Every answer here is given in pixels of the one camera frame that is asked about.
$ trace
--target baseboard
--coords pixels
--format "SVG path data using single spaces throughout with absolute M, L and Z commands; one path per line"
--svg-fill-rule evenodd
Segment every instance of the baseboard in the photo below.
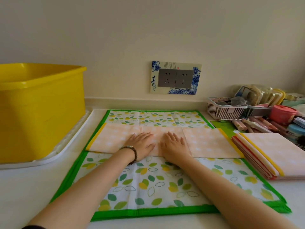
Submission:
M 207 109 L 207 102 L 204 101 L 85 97 L 85 104 L 86 107 L 92 109 L 133 109 L 160 111 L 206 111 Z

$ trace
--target red round container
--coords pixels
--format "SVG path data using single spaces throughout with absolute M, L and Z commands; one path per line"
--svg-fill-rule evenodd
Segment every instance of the red round container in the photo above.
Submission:
M 279 124 L 288 125 L 293 120 L 297 110 L 283 105 L 274 105 L 269 118 Z

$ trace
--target beaded bracelet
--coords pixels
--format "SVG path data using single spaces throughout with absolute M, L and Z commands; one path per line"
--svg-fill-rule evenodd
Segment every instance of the beaded bracelet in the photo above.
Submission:
M 137 158 L 138 158 L 138 156 L 137 156 L 137 151 L 136 151 L 135 148 L 134 148 L 133 146 L 131 146 L 131 145 L 122 146 L 122 147 L 120 147 L 119 150 L 121 150 L 121 149 L 126 149 L 126 148 L 132 149 L 132 150 L 134 151 L 134 153 L 135 153 L 135 159 L 134 159 L 132 162 L 130 162 L 130 163 L 128 164 L 128 165 L 132 165 L 133 163 L 135 163 L 135 161 L 136 161 Z

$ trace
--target red lid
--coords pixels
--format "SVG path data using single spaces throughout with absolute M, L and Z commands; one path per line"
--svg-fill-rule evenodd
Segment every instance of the red lid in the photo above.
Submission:
M 288 106 L 284 106 L 284 105 L 274 105 L 273 106 L 276 109 L 279 109 L 281 111 L 285 111 L 285 112 L 291 112 L 291 113 L 296 113 L 297 110 Z

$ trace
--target blue and white decorative frame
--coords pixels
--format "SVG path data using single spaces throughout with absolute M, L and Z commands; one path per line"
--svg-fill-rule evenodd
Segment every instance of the blue and white decorative frame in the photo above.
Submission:
M 194 75 L 193 75 L 191 88 L 158 87 L 158 77 L 159 77 L 160 68 L 193 70 Z M 200 77 L 200 71 L 201 71 L 201 64 L 152 61 L 150 93 L 196 95 L 199 77 Z

